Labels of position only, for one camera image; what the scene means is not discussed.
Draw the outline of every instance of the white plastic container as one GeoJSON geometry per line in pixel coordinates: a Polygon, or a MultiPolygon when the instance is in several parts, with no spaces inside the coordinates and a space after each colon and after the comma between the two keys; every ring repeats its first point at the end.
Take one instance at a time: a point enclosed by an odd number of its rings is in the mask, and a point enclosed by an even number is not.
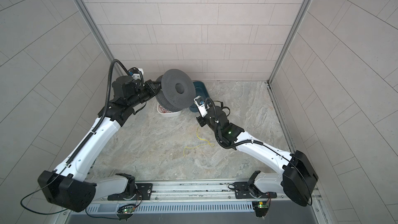
{"type": "Polygon", "coordinates": [[[158,110],[158,113],[160,113],[160,115],[162,115],[163,117],[177,117],[182,112],[182,110],[181,110],[181,111],[178,111],[178,112],[169,112],[169,111],[167,111],[167,112],[163,113],[161,105],[159,105],[159,102],[158,102],[157,110],[158,110]]]}

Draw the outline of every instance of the stone-patterned surface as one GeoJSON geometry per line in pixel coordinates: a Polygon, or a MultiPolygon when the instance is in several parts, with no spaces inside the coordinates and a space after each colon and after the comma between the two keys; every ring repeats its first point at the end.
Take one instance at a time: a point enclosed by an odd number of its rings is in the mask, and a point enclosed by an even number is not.
{"type": "MultiPolygon", "coordinates": [[[[254,137],[282,150],[289,150],[264,82],[205,82],[210,97],[231,109],[230,122],[254,137]]],[[[199,127],[199,113],[184,109],[180,116],[164,118],[155,99],[112,137],[97,157],[94,177],[123,172],[136,180],[248,178],[256,170],[273,171],[257,159],[234,149],[223,149],[208,127],[199,127]]]]}

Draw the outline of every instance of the tiled wall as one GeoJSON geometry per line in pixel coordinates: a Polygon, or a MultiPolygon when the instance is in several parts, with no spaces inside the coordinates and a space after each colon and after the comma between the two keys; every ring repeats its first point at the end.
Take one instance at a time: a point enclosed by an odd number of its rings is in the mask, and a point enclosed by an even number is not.
{"type": "Polygon", "coordinates": [[[398,223],[398,0],[312,0],[272,84],[334,223],[398,223]]]}
{"type": "MultiPolygon", "coordinates": [[[[90,129],[108,67],[72,0],[0,0],[0,223],[46,219],[19,201],[90,129]]],[[[41,191],[24,203],[58,209],[41,191]]]]}
{"type": "Polygon", "coordinates": [[[302,0],[84,0],[115,58],[156,79],[267,80],[302,0]]]}

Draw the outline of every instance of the blue bin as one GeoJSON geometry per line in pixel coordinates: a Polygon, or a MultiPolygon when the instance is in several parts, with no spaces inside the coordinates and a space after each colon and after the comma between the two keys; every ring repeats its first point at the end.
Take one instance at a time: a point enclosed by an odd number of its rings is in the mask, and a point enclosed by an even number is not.
{"type": "MultiPolygon", "coordinates": [[[[206,86],[203,82],[193,82],[193,85],[195,86],[196,90],[196,96],[202,96],[203,99],[206,99],[209,97],[209,93],[207,92],[206,86]]],[[[192,106],[189,107],[191,112],[199,112],[198,107],[195,105],[195,103],[192,104],[192,106]]]]}

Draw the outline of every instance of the yellow string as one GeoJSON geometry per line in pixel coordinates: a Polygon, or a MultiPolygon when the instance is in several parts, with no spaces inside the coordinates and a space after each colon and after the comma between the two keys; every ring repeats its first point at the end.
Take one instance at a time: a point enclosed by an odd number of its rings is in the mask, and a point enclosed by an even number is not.
{"type": "Polygon", "coordinates": [[[210,145],[210,147],[214,147],[215,146],[215,144],[213,144],[213,143],[210,143],[208,140],[206,140],[206,139],[203,139],[203,138],[200,138],[199,137],[199,135],[198,135],[198,130],[199,130],[199,127],[196,129],[196,137],[198,137],[198,139],[200,139],[200,140],[204,140],[204,141],[207,141],[207,143],[206,144],[200,144],[200,145],[198,145],[198,146],[195,146],[195,147],[184,147],[184,150],[182,151],[182,154],[184,155],[184,157],[185,157],[185,149],[187,148],[187,149],[195,149],[195,148],[198,148],[199,146],[205,146],[205,145],[210,145]]]}

